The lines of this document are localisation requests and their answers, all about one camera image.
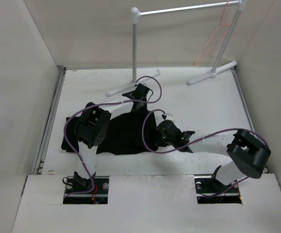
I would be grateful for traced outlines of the black trousers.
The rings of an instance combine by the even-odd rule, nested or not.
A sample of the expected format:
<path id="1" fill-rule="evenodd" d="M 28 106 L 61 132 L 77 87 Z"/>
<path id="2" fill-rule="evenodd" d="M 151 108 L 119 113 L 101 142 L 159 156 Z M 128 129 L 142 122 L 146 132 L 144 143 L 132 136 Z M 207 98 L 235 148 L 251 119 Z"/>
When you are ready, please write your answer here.
<path id="1" fill-rule="evenodd" d="M 157 126 L 154 114 L 146 120 L 144 133 L 142 133 L 142 125 L 148 113 L 147 110 L 140 110 L 113 118 L 109 123 L 105 139 L 97 147 L 96 154 L 106 152 L 126 155 L 147 152 L 142 136 L 145 138 L 146 145 L 156 151 L 158 149 L 156 146 Z"/>

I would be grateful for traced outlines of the pink wire hanger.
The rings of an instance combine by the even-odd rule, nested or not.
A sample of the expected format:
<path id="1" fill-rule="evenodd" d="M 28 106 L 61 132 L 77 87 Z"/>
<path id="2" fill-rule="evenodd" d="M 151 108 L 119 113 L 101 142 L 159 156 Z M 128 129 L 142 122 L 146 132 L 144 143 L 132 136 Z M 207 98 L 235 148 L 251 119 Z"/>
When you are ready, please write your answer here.
<path id="1" fill-rule="evenodd" d="M 195 58 L 193 65 L 197 66 L 217 45 L 218 43 L 226 36 L 229 27 L 231 26 L 231 22 L 227 22 L 224 20 L 224 15 L 226 12 L 227 7 L 230 4 L 230 0 L 227 1 L 225 4 L 219 24 L 211 37 L 208 39 L 206 44 L 204 45 L 203 49 L 201 52 L 198 54 L 198 56 Z"/>

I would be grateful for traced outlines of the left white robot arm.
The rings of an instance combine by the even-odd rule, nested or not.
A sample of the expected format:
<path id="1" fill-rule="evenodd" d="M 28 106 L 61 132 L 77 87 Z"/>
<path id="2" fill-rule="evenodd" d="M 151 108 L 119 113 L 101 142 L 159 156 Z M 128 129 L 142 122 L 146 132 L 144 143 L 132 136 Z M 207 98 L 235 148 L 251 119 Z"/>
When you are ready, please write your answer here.
<path id="1" fill-rule="evenodd" d="M 151 89 L 138 84 L 118 100 L 106 103 L 89 102 L 84 109 L 66 118 L 61 148 L 75 153 L 83 171 L 73 178 L 63 178 L 68 193 L 90 193 L 95 184 L 95 157 L 98 153 L 114 155 L 138 154 L 156 150 L 156 121 L 153 116 L 142 128 L 148 114 L 147 94 Z"/>

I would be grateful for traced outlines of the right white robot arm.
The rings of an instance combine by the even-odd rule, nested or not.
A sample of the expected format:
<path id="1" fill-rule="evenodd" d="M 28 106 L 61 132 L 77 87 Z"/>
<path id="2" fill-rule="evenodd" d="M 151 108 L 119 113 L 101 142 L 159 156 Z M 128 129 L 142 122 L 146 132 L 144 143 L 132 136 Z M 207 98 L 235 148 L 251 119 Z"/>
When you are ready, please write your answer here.
<path id="1" fill-rule="evenodd" d="M 195 131 L 182 132 L 171 120 L 162 121 L 157 127 L 159 147 L 173 146 L 180 152 L 213 153 L 228 156 L 231 162 L 219 165 L 213 172 L 209 186 L 221 192 L 235 181 L 248 177 L 259 179 L 271 155 L 266 142 L 256 138 L 247 129 L 232 129 L 196 136 Z"/>

